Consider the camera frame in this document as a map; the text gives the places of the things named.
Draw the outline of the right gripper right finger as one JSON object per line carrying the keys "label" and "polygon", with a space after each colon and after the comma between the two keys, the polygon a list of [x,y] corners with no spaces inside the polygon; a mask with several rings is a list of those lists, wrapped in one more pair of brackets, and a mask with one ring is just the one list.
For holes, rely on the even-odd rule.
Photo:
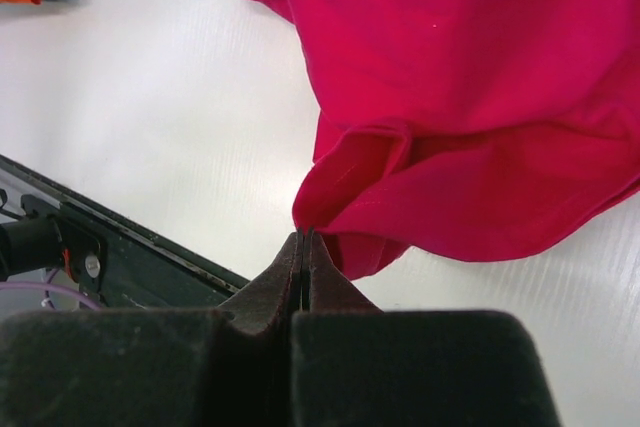
{"label": "right gripper right finger", "polygon": [[321,235],[309,230],[302,253],[302,310],[381,313],[334,265]]}

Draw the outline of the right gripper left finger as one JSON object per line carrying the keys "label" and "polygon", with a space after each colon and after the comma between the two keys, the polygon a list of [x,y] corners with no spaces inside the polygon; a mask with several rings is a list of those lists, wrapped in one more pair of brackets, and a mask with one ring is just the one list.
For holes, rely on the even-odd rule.
{"label": "right gripper left finger", "polygon": [[291,233],[273,262],[239,292],[217,307],[238,331],[258,336],[277,330],[300,299],[303,234]]}

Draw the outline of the magenta t shirt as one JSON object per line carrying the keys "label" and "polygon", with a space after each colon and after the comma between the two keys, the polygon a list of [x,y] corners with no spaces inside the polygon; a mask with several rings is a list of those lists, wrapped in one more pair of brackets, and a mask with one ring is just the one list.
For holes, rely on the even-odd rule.
{"label": "magenta t shirt", "polygon": [[538,254],[639,190],[639,0],[252,0],[320,106],[295,225],[349,278]]}

